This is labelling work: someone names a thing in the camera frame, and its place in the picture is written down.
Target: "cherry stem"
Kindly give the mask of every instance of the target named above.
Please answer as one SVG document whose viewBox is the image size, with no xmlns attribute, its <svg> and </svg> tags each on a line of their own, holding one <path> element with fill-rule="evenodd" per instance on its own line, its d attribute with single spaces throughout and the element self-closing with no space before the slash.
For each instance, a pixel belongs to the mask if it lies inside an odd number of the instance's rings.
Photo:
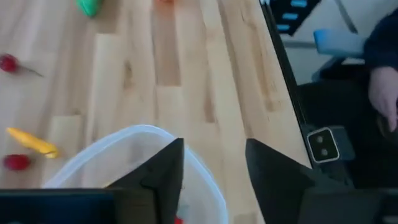
<svg viewBox="0 0 398 224">
<path fill-rule="evenodd" d="M 36 75 L 38 75 L 38 76 L 40 76 L 40 77 L 44 77 L 42 74 L 40 74 L 39 72 L 36 72 L 35 70 L 33 70 L 33 69 L 31 69 L 31 68 L 27 68 L 27 67 L 22 66 L 22 65 L 20 65 L 19 67 L 22 68 L 22 69 L 27 70 L 28 72 L 32 72 L 32 73 L 34 73 L 34 74 L 36 74 Z"/>
</svg>

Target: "person's hand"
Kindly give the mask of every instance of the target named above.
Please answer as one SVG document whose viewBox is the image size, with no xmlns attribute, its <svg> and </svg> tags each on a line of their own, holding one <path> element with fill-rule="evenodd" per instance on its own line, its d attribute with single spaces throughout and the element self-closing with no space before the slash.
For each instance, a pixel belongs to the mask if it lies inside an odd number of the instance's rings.
<svg viewBox="0 0 398 224">
<path fill-rule="evenodd" d="M 398 72 L 391 67 L 371 72 L 369 99 L 373 107 L 388 120 L 390 131 L 397 127 Z"/>
</svg>

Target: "toy banana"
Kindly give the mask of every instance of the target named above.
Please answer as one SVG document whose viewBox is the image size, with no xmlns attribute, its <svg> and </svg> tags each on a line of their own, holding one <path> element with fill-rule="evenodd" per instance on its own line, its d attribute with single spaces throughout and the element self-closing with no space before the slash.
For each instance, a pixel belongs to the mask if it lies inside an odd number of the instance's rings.
<svg viewBox="0 0 398 224">
<path fill-rule="evenodd" d="M 7 132 L 24 147 L 31 148 L 44 154 L 47 158 L 53 159 L 58 156 L 58 149 L 53 144 L 39 139 L 29 133 L 25 133 L 17 128 L 7 128 Z"/>
</svg>

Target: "wooden tabletop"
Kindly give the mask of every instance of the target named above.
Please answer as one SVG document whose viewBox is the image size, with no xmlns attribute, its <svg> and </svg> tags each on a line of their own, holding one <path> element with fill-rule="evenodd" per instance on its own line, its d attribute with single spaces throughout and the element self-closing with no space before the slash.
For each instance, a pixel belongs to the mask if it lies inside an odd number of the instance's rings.
<svg viewBox="0 0 398 224">
<path fill-rule="evenodd" d="M 46 166 L 3 132 L 1 155 L 28 153 L 35 162 L 2 170 L 1 187 L 39 187 L 93 141 L 153 124 L 206 162 L 229 222 L 251 224 L 263 221 L 246 138 L 310 164 L 257 0 L 105 0 L 96 19 L 71 0 L 2 0 L 0 52 L 44 76 L 0 72 L 0 130 L 20 128 L 64 150 Z"/>
</svg>

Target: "red object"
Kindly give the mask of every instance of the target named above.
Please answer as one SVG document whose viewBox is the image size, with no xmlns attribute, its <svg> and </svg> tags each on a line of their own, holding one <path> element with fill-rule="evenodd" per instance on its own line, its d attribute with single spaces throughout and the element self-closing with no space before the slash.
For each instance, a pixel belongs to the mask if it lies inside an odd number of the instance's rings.
<svg viewBox="0 0 398 224">
<path fill-rule="evenodd" d="M 29 157 L 23 154 L 7 155 L 3 158 L 2 162 L 9 170 L 25 170 L 30 165 Z"/>
<path fill-rule="evenodd" d="M 5 72 L 15 73 L 18 70 L 18 59 L 11 54 L 0 55 L 0 69 Z"/>
<path fill-rule="evenodd" d="M 177 217 L 175 217 L 175 224 L 183 224 L 183 221 Z"/>
</svg>

